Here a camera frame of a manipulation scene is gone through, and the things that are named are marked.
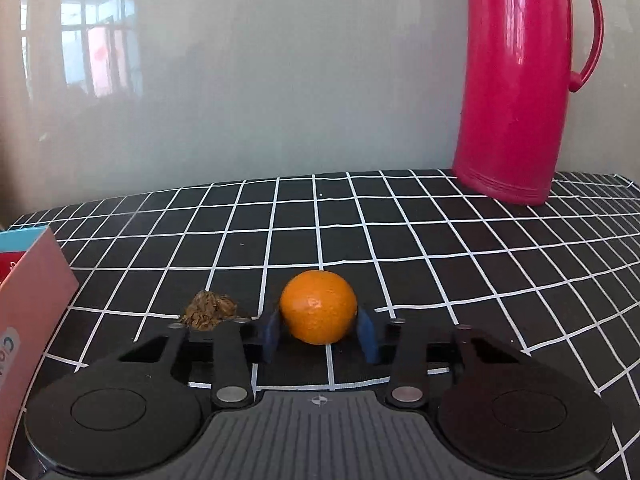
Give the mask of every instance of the mandarin orange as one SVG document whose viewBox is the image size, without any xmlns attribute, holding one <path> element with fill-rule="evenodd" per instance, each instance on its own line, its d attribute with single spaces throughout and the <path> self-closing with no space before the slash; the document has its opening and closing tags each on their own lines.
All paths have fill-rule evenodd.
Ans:
<svg viewBox="0 0 640 480">
<path fill-rule="evenodd" d="M 344 278 L 327 270 L 306 270 L 285 286 L 280 311 L 291 334 L 305 343 L 335 343 L 349 331 L 356 295 Z"/>
</svg>

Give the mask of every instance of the crosshair marking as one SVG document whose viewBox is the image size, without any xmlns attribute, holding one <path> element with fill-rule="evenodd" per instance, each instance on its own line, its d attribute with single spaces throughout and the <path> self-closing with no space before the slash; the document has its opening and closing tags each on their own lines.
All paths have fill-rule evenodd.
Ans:
<svg viewBox="0 0 640 480">
<path fill-rule="evenodd" d="M 318 395 L 311 399 L 311 402 L 314 403 L 318 408 L 320 408 L 328 403 L 329 399 L 327 399 L 324 395 Z"/>
</svg>

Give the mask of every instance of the ridged surface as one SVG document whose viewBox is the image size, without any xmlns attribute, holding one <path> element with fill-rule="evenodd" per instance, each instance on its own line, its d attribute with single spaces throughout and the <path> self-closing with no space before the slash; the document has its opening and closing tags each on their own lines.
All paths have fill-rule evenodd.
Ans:
<svg viewBox="0 0 640 480">
<path fill-rule="evenodd" d="M 200 440 L 138 480 L 489 480 L 453 456 L 416 413 L 373 392 L 266 392 L 220 413 Z M 49 474 L 47 480 L 62 480 Z M 580 474 L 573 480 L 594 479 Z"/>
</svg>

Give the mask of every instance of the wall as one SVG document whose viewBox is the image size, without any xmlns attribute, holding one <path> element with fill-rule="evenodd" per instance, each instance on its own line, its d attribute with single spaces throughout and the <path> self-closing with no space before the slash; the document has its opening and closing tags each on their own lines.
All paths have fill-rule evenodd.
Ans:
<svg viewBox="0 0 640 480">
<path fill-rule="evenodd" d="M 0 0 L 11 213 L 277 174 L 450 165 L 466 0 L 134 0 L 142 92 L 67 89 L 60 0 Z M 640 177 L 640 0 L 603 0 L 606 48 L 570 102 L 560 165 Z M 575 0 L 575 64 L 591 42 Z"/>
</svg>

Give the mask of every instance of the pink pitcher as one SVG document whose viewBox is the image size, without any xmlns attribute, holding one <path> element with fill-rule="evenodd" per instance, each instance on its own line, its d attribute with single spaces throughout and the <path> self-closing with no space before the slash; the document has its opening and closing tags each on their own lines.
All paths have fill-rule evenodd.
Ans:
<svg viewBox="0 0 640 480">
<path fill-rule="evenodd" d="M 469 187 L 505 202 L 548 197 L 568 93 L 596 67 L 603 39 L 600 0 L 594 38 L 572 72 L 571 0 L 469 0 L 465 96 L 453 163 Z"/>
</svg>

